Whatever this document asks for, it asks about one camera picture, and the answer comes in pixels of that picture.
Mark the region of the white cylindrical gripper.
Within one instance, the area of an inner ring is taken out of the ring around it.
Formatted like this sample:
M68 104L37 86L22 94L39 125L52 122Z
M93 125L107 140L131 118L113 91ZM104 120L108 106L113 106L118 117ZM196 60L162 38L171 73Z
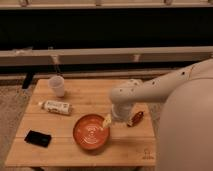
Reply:
M131 115L132 108L132 104L113 104L111 109L111 115L108 114L104 118L102 127L108 128L111 125L112 120L115 122L127 122Z

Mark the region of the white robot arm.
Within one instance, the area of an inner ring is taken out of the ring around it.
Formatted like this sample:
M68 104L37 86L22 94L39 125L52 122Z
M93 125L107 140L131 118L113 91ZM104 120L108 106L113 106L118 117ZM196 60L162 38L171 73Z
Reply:
M156 171L213 171L213 59L150 81L111 89L111 118L125 122L137 102L162 102Z

